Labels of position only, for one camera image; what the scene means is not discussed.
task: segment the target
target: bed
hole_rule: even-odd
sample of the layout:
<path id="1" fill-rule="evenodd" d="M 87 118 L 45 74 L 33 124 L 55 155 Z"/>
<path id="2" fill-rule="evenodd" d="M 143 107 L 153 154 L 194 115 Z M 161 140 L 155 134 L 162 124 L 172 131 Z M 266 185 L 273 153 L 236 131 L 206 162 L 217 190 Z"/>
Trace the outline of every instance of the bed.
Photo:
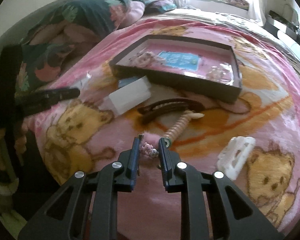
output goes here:
<path id="1" fill-rule="evenodd" d="M 238 100 L 245 105 L 244 111 L 237 104 L 155 84 L 142 106 L 175 97 L 195 99 L 205 106 L 205 116 L 190 124 L 172 150 L 206 173 L 216 170 L 218 153 L 232 137 L 254 137 L 256 147 L 235 183 L 287 235 L 300 218 L 300 62 L 278 39 L 238 16 L 175 9 L 145 15 L 107 35 L 45 86 L 60 88 L 82 81 L 80 97 L 25 120 L 46 169 L 60 185 L 77 170 L 98 171 L 130 149 L 137 134 L 162 135 L 178 119 L 180 113 L 173 113 L 142 125 L 136 108 L 117 118 L 98 110 L 101 99 L 118 88 L 109 61 L 148 34 L 233 46 L 242 71 Z M 118 232 L 127 239 L 180 237 L 180 195 L 165 193 L 158 163 L 158 159 L 142 159 L 135 190 L 119 194 Z"/>

